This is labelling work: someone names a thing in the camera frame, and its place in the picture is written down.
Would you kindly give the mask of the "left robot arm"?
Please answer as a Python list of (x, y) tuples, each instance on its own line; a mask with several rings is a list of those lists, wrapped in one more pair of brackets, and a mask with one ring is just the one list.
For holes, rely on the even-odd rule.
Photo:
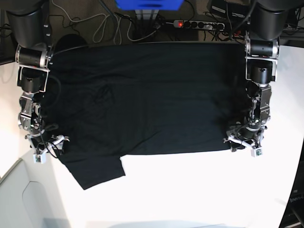
[(225, 142), (232, 152), (243, 147), (253, 157), (263, 154), (262, 140), (266, 123), (270, 120), (270, 83), (276, 81), (280, 51), (280, 34), (283, 32), (289, 10), (300, 7), (302, 0), (252, 0), (246, 16), (229, 37), (245, 26), (245, 77), (248, 108), (244, 116), (227, 130)]

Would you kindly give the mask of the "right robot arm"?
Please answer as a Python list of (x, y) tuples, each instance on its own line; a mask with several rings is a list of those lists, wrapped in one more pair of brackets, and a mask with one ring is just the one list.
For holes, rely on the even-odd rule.
[(2, 0), (11, 31), (17, 42), (15, 61), (19, 66), (17, 85), (23, 93), (19, 99), (19, 128), (34, 150), (35, 163), (45, 163), (46, 154), (61, 151), (67, 136), (50, 134), (56, 124), (43, 120), (41, 99), (50, 78), (49, 64), (54, 49), (51, 41), (48, 0)]

